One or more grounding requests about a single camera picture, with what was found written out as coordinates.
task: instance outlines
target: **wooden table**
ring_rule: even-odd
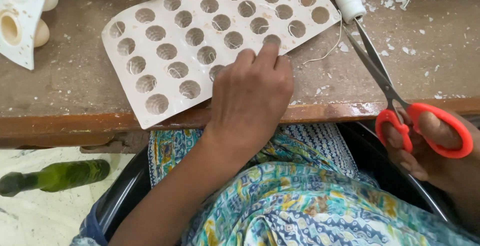
[[[111,17],[141,2],[59,0],[42,15],[51,38],[35,50],[35,70],[0,56],[0,147],[100,145],[117,132],[141,130],[100,39]],[[480,0],[412,0],[406,11],[399,3],[396,10],[381,0],[366,3],[376,9],[366,6],[363,24],[377,51],[388,52],[382,59],[402,97],[480,114]],[[349,44],[349,52],[337,49],[302,65],[326,54],[338,33],[333,26],[289,53],[296,105],[282,123],[370,119],[385,108],[381,90]],[[340,41],[348,39],[342,35]],[[204,102],[153,129],[202,127],[209,115]]]

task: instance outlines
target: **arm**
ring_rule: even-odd
[[[213,83],[212,119],[183,160],[118,227],[110,245],[173,245],[201,203],[268,142],[293,93],[290,61],[265,45],[239,53]]]
[[[402,113],[406,124],[410,118]],[[451,198],[464,226],[470,231],[480,232],[480,131],[467,120],[455,115],[470,131],[473,138],[473,151],[461,159],[449,159],[435,153],[425,139],[411,131],[414,145],[412,154],[402,149],[402,137],[390,123],[382,125],[387,136],[389,158],[410,172],[420,181],[428,181],[435,187],[445,191]],[[436,144],[455,150],[462,146],[457,132],[439,120],[432,113],[420,115],[418,127],[423,135]]]

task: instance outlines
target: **orange scissor handle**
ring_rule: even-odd
[[[410,116],[413,122],[413,129],[418,133],[422,134],[420,132],[420,129],[418,128],[418,117],[420,116],[421,113],[423,112],[431,112],[433,113],[436,117],[439,119],[443,120],[445,123],[450,125],[453,129],[458,132],[460,138],[462,138],[462,148],[459,150],[448,150],[441,145],[435,144],[432,140],[429,140],[425,138],[427,143],[430,145],[430,147],[437,152],[438,154],[442,155],[443,157],[447,158],[463,158],[468,156],[472,150],[473,150],[473,139],[472,135],[468,131],[468,129],[465,127],[465,125],[460,122],[455,116],[447,113],[446,111],[439,109],[437,107],[424,104],[424,103],[414,103],[411,104],[407,109],[406,113]]]
[[[403,138],[403,149],[408,153],[412,153],[413,146],[409,137],[409,127],[405,124],[401,124],[397,114],[389,109],[385,109],[378,114],[377,119],[375,120],[375,131],[377,133],[378,139],[385,146],[385,137],[382,132],[382,124],[384,122],[392,123],[393,127],[402,135]]]

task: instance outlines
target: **hand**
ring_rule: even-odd
[[[432,185],[450,194],[464,194],[478,189],[480,179],[480,131],[470,122],[451,113],[470,131],[473,138],[473,151],[461,159],[442,157],[433,151],[422,135],[411,129],[412,121],[404,110],[399,111],[405,124],[410,126],[412,153],[403,150],[402,136],[392,124],[384,123],[382,131],[387,139],[388,156],[393,163],[401,165],[412,176],[421,181],[429,181]],[[433,140],[437,145],[447,149],[458,150],[462,140],[458,133],[430,112],[424,112],[418,119],[420,132]]]
[[[202,139],[238,169],[273,136],[292,97],[291,63],[278,51],[275,44],[264,45],[256,57],[243,50],[214,80],[212,119]]]

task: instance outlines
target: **silicone mold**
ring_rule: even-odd
[[[32,70],[33,47],[42,9],[50,10],[58,0],[1,0],[0,1],[0,53],[18,65]],[[37,45],[48,40],[48,28],[40,22],[41,39]]]
[[[241,50],[273,42],[285,54],[338,21],[330,0],[151,0],[114,17],[102,39],[147,129],[210,98]]]

